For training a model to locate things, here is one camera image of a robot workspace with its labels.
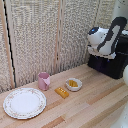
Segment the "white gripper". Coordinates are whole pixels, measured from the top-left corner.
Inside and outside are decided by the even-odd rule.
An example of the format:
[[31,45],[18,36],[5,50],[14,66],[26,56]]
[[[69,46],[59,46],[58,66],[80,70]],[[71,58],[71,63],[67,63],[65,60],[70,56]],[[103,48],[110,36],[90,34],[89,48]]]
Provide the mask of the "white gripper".
[[103,58],[107,58],[107,59],[114,59],[116,57],[115,52],[111,55],[102,55],[99,52],[95,52],[91,46],[88,46],[88,52],[94,56],[99,56],[99,57],[103,57]]

